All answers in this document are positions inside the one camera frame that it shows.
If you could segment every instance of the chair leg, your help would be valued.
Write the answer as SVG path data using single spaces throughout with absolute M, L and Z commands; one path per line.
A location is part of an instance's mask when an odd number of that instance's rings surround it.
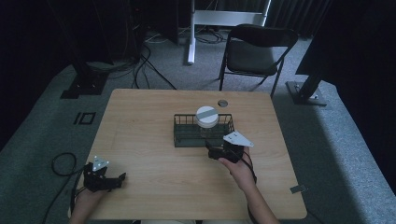
M 272 90 L 271 90 L 271 94 L 270 94 L 271 98 L 273 98 L 273 96 L 274 96 L 275 88 L 276 88 L 277 82 L 279 81 L 280 72 L 282 71 L 283 62 L 285 62 L 285 59 L 282 59 L 282 61 L 280 62 L 280 66 L 279 66 L 279 68 L 277 69 L 277 73 L 276 73 L 276 78 L 275 78 L 274 86 L 273 86 L 273 88 L 272 88 Z
M 265 81 L 265 79 L 267 79 L 268 77 L 264 77 L 263 79 L 262 79 L 262 81 L 259 83 L 259 85 L 261 85 L 264 81 Z
M 223 56 L 223 61 L 222 61 L 222 63 L 221 63 L 221 68 L 220 68 L 220 73 L 219 73 L 219 78 L 218 79 L 220 79 L 220 85 L 219 85 L 219 91 L 222 91 L 222 84 L 223 84 L 223 81 L 224 81 L 224 72 L 225 72 L 225 64 L 226 64 L 226 58 L 225 58 L 226 56 L 225 56 L 225 54 L 224 54 L 224 56 Z

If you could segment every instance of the black chair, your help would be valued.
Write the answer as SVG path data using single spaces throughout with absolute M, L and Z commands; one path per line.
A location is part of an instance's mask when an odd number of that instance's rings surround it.
M 297 40 L 297 34 L 290 29 L 268 28 L 252 24 L 235 26 L 228 34 L 219 73 L 219 90 L 222 91 L 225 74 L 262 77 L 263 80 L 259 85 L 269 76 L 276 74 L 271 91 L 271 97 L 273 97 L 285 56 Z M 278 54 L 279 57 L 273 53 L 274 47 L 282 48 Z

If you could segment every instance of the cable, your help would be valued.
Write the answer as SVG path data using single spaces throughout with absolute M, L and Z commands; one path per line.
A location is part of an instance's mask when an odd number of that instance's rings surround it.
M 108 80 L 114 80 L 114 79 L 117 79 L 117 78 L 126 77 L 129 74 L 131 74 L 133 71 L 134 71 L 134 69 L 132 68 L 131 70 L 127 71 L 126 73 L 124 73 L 124 74 L 122 74 L 122 75 L 120 75 L 118 77 L 108 77 L 107 79 Z
M 57 161 L 60 157 L 62 157 L 62 156 L 67 156 L 67 155 L 68 155 L 68 156 L 71 156 L 71 157 L 73 158 L 73 167 L 72 167 L 72 170 L 71 170 L 70 173 L 61 174 L 61 173 L 59 173 L 59 172 L 55 169 L 55 163 L 56 163 L 56 161 Z M 52 159 L 52 164 L 51 164 L 52 172 L 55 173 L 55 174 L 58 175 L 58 176 L 67 177 L 67 179 L 64 181 L 64 184 L 62 185 L 61 189 L 57 192 L 57 194 L 55 195 L 55 197 L 52 199 L 51 203 L 49 204 L 49 207 L 47 208 L 46 214 L 44 215 L 44 218 L 43 218 L 43 221 L 42 221 L 43 224 L 46 223 L 47 218 L 48 218 L 48 215 L 49 215 L 49 213 L 50 213 L 51 207 L 53 206 L 53 204 L 55 203 L 55 201 L 58 199 L 59 195 L 61 195 L 61 193 L 62 193 L 62 191 L 64 190 L 64 188 L 66 187 L 67 183 L 70 181 L 71 177 L 72 177 L 73 175 L 78 174 L 78 179 L 79 179 L 79 177 L 81 176 L 81 173 L 82 173 L 82 171 L 84 170 L 84 168 L 81 168 L 81 169 L 79 169 L 79 170 L 76 171 L 76 165 L 77 165 L 77 158 L 76 158 L 76 155 L 73 154 L 73 153 L 71 153 L 71 152 L 64 152 L 64 153 L 61 153 L 61 154 L 57 155 L 56 157 L 54 157 L 54 158 Z M 75 190 L 76 190 L 76 186 L 77 186 L 77 183 L 78 183 L 78 179 L 77 179 L 76 182 L 75 182 L 75 187 L 73 188 L 73 192 L 72 192 L 73 203 L 71 203 L 71 204 L 73 204 L 73 206 L 74 206 L 74 193 L 75 193 Z
M 160 72 L 157 70 L 157 68 L 155 68 L 155 66 L 149 61 L 149 57 L 151 56 L 151 50 L 149 47 L 147 47 L 146 45 L 143 45 L 143 47 L 145 47 L 148 50 L 148 56 L 145 57 L 143 56 L 143 54 L 141 55 L 141 58 L 143 59 L 143 62 L 137 67 L 137 69 L 134 71 L 134 81 L 132 83 L 131 88 L 134 87 L 134 85 L 136 85 L 136 87 L 138 89 L 140 89 L 138 83 L 137 83 L 137 76 L 138 73 L 140 72 L 140 69 L 142 69 L 142 73 L 145 76 L 145 79 L 148 83 L 148 88 L 149 88 L 149 80 L 146 74 L 146 63 L 148 63 L 148 67 L 151 68 L 158 76 L 160 76 L 160 78 L 162 80 L 164 80 L 173 90 L 176 90 L 177 88 Z
M 205 43 L 205 44 L 219 44 L 221 42 L 225 42 L 226 39 L 224 38 L 224 36 L 218 32 L 214 32 L 214 31 L 208 31 L 208 33 L 206 34 L 200 34 L 200 35 L 213 35 L 216 40 L 208 40 L 205 38 L 201 38 L 198 36 L 195 37 L 195 39 L 197 39 L 199 42 Z
M 251 174 L 253 175 L 254 183 L 256 183 L 256 182 L 257 182 L 257 176 L 256 176 L 256 174 L 255 174 L 254 171 L 253 171 L 253 161 L 251 160 L 250 156 L 244 151 L 244 154 L 246 154 L 247 157 L 249 158 L 251 165 L 250 165 L 247 161 L 245 161 L 244 158 L 239 157 L 234 151 L 232 151 L 232 150 L 230 150 L 230 151 L 231 151 L 237 158 L 239 158 L 239 159 L 249 168 Z
M 113 72 L 120 72 L 120 71 L 128 71 L 135 64 L 137 64 L 136 59 L 129 58 L 129 59 L 127 59 L 127 61 L 125 63 L 123 63 L 121 65 L 114 65 L 109 68 L 99 68 L 99 67 L 95 67 L 94 65 L 89 65 L 89 67 L 94 72 L 113 73 Z

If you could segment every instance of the black equipment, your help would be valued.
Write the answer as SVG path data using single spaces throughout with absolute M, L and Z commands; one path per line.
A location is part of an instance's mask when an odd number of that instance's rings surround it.
M 89 162 L 84 166 L 84 187 L 92 192 L 97 190 L 107 189 L 111 191 L 113 189 L 121 188 L 122 181 L 125 179 L 126 173 L 123 173 L 118 178 L 106 178 L 105 173 L 107 167 L 104 167 L 98 171 L 92 170 L 93 164 Z
M 205 141 L 205 146 L 209 150 L 209 158 L 213 160 L 225 158 L 233 163 L 237 163 L 244 156 L 243 146 L 233 145 L 227 141 L 224 141 L 223 148 L 212 147 L 208 141 Z

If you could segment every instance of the desk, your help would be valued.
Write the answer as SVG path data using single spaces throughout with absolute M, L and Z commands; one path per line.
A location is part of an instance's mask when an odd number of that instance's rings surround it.
M 264 6 L 263 13 L 258 12 L 234 12 L 195 10 L 195 0 L 191 0 L 191 37 L 188 63 L 195 62 L 195 25 L 220 25 L 236 26 L 242 23 L 257 24 L 264 26 L 271 0 Z
M 228 101 L 219 107 L 218 100 Z M 103 199 L 93 219 L 247 219 L 247 202 L 229 171 L 204 147 L 174 147 L 175 114 L 202 105 L 233 115 L 251 140 L 258 188 L 278 218 L 306 216 L 270 96 L 262 92 L 114 90 L 88 161 L 110 161 L 106 176 L 124 172 L 121 189 Z

